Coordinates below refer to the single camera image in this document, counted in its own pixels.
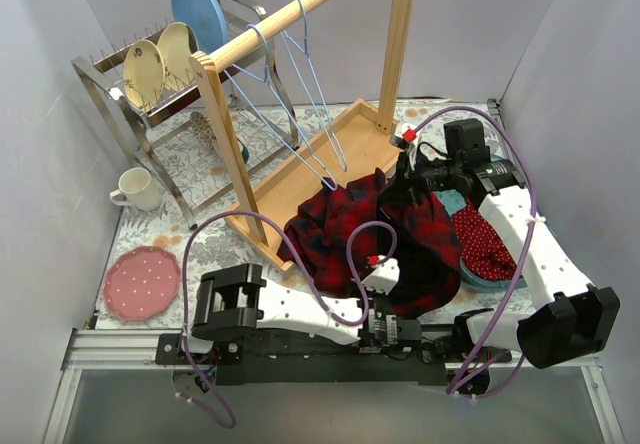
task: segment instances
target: wooden rack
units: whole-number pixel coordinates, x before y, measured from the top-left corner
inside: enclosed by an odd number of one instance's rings
[[[311,12],[327,1],[302,0],[302,3],[306,12]],[[340,185],[369,174],[376,167],[387,171],[395,162],[398,149],[389,143],[389,136],[395,125],[393,113],[412,4],[413,0],[392,1],[379,108],[359,99],[334,119],[335,132],[349,163],[347,171],[343,171],[337,160],[332,158],[333,151],[325,133],[317,134],[310,142],[315,154],[325,162]],[[302,17],[300,4],[295,0],[257,27],[266,39],[271,39]],[[251,188],[219,78],[220,72],[261,44],[260,36],[250,29],[209,55],[202,52],[193,54],[191,67],[238,195],[233,209],[259,212],[284,227],[297,214],[298,206],[321,189],[321,183],[296,156],[290,156],[255,189]],[[299,154],[314,165],[307,147],[301,148]],[[261,221],[231,216],[227,223],[283,272],[292,267],[293,263],[283,262],[276,255],[280,237],[271,228],[263,226]]]

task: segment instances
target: pink plate with white dots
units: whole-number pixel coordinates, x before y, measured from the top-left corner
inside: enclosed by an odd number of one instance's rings
[[[107,309],[123,321],[143,321],[164,311],[179,287],[176,256],[161,247],[141,246],[107,271],[102,295]]]

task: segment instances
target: wire hanger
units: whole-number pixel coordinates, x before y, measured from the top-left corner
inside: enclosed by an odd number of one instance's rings
[[[320,87],[320,82],[318,82],[318,76],[316,75],[316,70],[313,67],[313,61],[311,60],[311,52],[309,51],[309,30],[307,25],[307,10],[305,9],[304,4],[302,3],[302,0],[297,0],[297,1],[298,1],[298,4],[300,4],[300,10],[302,11],[302,17],[304,19],[304,48],[300,44],[298,44],[291,36],[289,36],[289,33],[287,33],[287,31],[282,31],[282,42],[284,43],[284,47],[287,50],[287,54],[289,54],[289,59],[291,60],[291,64],[293,64],[293,68],[296,70],[296,74],[298,74],[298,78],[302,83],[302,87],[304,91],[307,93],[309,102],[311,102],[311,105],[313,106],[313,110],[316,112],[316,116],[318,117],[318,122],[320,123],[322,130],[326,134],[327,139],[329,140],[329,143],[333,148],[333,152],[335,153],[336,158],[338,159],[338,162],[340,162],[340,167],[342,167],[343,171],[346,171],[347,157],[345,156],[344,151],[342,150],[342,146],[340,145],[340,140],[338,139],[338,136],[336,136],[335,132],[333,131],[333,119],[331,118],[331,114],[329,114],[329,109],[327,108],[327,103],[324,99],[324,94],[322,92],[322,88]],[[327,120],[328,126],[325,125],[324,119],[320,117],[320,112],[318,111],[318,107],[316,106],[316,103],[314,102],[313,97],[311,97],[311,93],[307,88],[307,84],[304,82],[304,79],[302,78],[300,69],[298,68],[296,61],[293,58],[293,55],[291,54],[291,49],[289,48],[289,43],[287,41],[291,41],[293,45],[296,46],[298,50],[302,54],[304,54],[304,56],[307,58],[307,63],[309,64],[309,70],[311,71],[311,75],[313,76],[313,81],[316,84],[316,90],[318,91],[320,100],[322,101],[322,106],[324,108],[324,113],[327,118],[326,120]]]
[[[293,149],[289,143],[286,141],[286,139],[284,139],[278,132],[275,131],[275,129],[273,129],[273,127],[271,126],[271,124],[269,123],[269,121],[267,119],[264,118],[264,116],[262,115],[262,113],[256,108],[255,104],[251,101],[251,99],[249,98],[249,96],[247,96],[247,94],[244,92],[244,90],[238,85],[238,83],[236,82],[236,80],[231,76],[231,73],[229,73],[227,70],[225,70],[225,74],[227,75],[227,78],[229,79],[229,81],[236,87],[236,89],[238,90],[238,92],[240,92],[240,94],[242,95],[242,97],[247,101],[247,103],[251,106],[251,109],[253,109],[253,111],[255,112],[255,115],[262,121],[262,123],[264,125],[266,125],[271,132],[276,136],[276,138],[285,146],[287,147],[287,149],[289,149],[300,161],[302,161],[302,163],[307,166],[311,172],[313,172],[316,176],[318,176],[320,178],[320,180],[324,183],[325,186],[327,186],[329,189],[331,189],[332,191],[335,191],[336,189],[338,189],[338,185],[337,185],[337,180],[336,178],[333,176],[333,174],[331,173],[331,171],[329,171],[329,169],[327,168],[327,166],[325,166],[324,162],[322,162],[321,159],[318,158],[318,156],[315,155],[314,151],[313,151],[313,147],[311,146],[311,143],[309,142],[309,140],[307,139],[304,131],[300,128],[300,126],[298,125],[298,121],[297,119],[291,115],[291,113],[289,112],[289,109],[287,109],[287,106],[284,104],[284,102],[282,102],[282,99],[280,98],[280,96],[278,95],[278,93],[275,90],[275,87],[273,85],[273,82],[271,80],[271,76],[269,75],[269,59],[270,59],[270,51],[269,51],[269,46],[267,43],[267,39],[264,37],[264,34],[262,34],[262,32],[260,31],[260,29],[258,29],[255,25],[253,24],[249,24],[247,25],[247,29],[251,28],[254,31],[256,31],[258,33],[258,35],[260,36],[260,38],[262,39],[262,42],[264,43],[264,48],[265,48],[265,64],[264,64],[264,77],[258,77],[255,74],[253,74],[250,71],[247,71],[246,69],[243,69],[242,67],[236,65],[236,64],[232,64],[232,66],[236,69],[238,69],[240,72],[248,75],[249,77],[252,77],[254,79],[256,79],[257,81],[260,81],[262,83],[267,84],[267,87],[269,88],[269,90],[271,91],[271,93],[273,94],[273,96],[276,98],[276,100],[280,103],[280,106],[285,110],[285,112],[287,113],[287,116],[289,117],[289,119],[291,120],[291,122],[294,124],[294,126],[296,126],[296,129],[298,129],[298,133],[300,134],[300,137],[302,138],[302,140],[304,141],[304,143],[307,145],[307,148],[309,149],[309,153],[311,155],[311,157],[313,158],[314,161],[316,161],[320,167],[322,167],[322,169],[324,170],[324,172],[327,173],[327,175],[329,176],[330,180],[327,180],[324,176],[322,176],[318,171],[316,171],[311,164],[309,164],[305,159],[302,158],[302,156],[300,156],[300,154],[298,154],[296,152],[295,149]]]

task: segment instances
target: red plaid shirt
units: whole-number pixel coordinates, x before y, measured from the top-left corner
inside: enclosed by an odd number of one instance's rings
[[[381,200],[385,176],[372,175],[336,191],[323,188],[298,207],[285,233],[300,253],[321,292],[347,297],[357,295],[345,254],[349,235],[360,224],[383,220],[398,233],[400,280],[389,294],[395,312],[415,318],[449,302],[460,286],[460,244],[444,206],[429,195],[419,207],[391,205]],[[353,245],[353,258],[361,277],[371,272],[370,256],[385,254],[391,238],[386,229],[368,228]],[[278,256],[292,255],[281,245]]]

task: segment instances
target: beige plate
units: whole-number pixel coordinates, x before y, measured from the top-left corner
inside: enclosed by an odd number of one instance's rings
[[[127,99],[139,110],[149,111],[162,97],[164,62],[153,42],[142,39],[131,45],[123,75]]]
[[[182,22],[170,24],[160,35],[158,50],[164,59],[165,86],[172,91],[187,87],[193,79],[189,56],[198,50],[191,29]]]

